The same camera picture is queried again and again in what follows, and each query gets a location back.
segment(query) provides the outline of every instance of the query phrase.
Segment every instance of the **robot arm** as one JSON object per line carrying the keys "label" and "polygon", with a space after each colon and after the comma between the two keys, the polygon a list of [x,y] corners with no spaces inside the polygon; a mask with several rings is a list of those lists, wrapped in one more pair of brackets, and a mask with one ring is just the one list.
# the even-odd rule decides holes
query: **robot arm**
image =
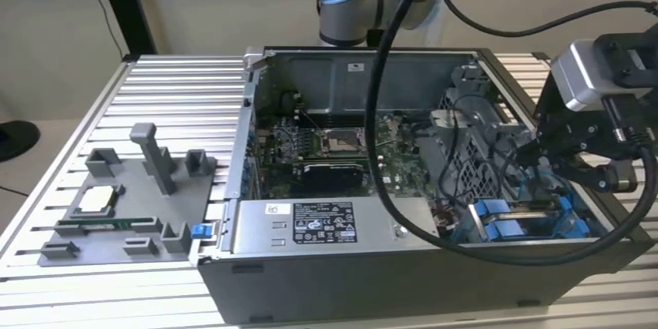
{"label": "robot arm", "polygon": [[[574,42],[554,60],[535,110],[535,139],[517,151],[521,166],[550,163],[557,175],[599,192],[638,187],[633,159],[654,143],[646,95],[658,86],[658,26]],[[591,167],[577,156],[611,159]]]}
{"label": "robot arm", "polygon": [[[401,0],[319,0],[320,40],[331,46],[361,45],[370,29],[387,25]],[[405,29],[421,25],[435,0],[415,0],[403,22]]]}

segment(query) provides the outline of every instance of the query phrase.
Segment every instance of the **green circuit board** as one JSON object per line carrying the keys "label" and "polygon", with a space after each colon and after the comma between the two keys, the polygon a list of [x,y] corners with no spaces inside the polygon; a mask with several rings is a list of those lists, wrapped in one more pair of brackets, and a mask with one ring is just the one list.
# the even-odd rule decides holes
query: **green circuit board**
{"label": "green circuit board", "polygon": [[[437,198],[414,139],[401,125],[399,117],[378,117],[378,165],[389,193],[395,197]],[[258,134],[260,139],[260,177],[264,199],[295,197],[373,196],[374,184],[366,158],[363,128],[300,129],[287,123]],[[300,181],[308,166],[357,166],[361,186],[338,192],[306,189]]]}

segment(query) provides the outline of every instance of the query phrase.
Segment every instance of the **black pole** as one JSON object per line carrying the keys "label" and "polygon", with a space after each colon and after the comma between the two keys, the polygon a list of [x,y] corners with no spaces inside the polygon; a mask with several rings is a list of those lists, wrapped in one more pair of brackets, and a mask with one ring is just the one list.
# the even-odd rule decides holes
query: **black pole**
{"label": "black pole", "polygon": [[140,0],[110,0],[132,55],[158,54]]}

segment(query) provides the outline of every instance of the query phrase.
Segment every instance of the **power supply label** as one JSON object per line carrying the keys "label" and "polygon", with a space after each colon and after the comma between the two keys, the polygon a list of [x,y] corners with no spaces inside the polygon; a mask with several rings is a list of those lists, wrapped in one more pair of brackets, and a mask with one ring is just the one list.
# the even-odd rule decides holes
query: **power supply label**
{"label": "power supply label", "polygon": [[296,244],[357,243],[357,220],[351,202],[295,203]]}

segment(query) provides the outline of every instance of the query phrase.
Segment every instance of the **floor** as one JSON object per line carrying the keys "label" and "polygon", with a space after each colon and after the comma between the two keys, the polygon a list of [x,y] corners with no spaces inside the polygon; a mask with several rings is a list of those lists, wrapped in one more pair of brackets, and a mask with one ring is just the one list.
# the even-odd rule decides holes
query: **floor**
{"label": "floor", "polygon": [[[0,186],[30,193],[42,179],[52,160],[70,139],[79,119],[34,121],[42,130],[42,139],[22,156],[0,163]],[[26,197],[0,190],[0,233],[23,206]]]}

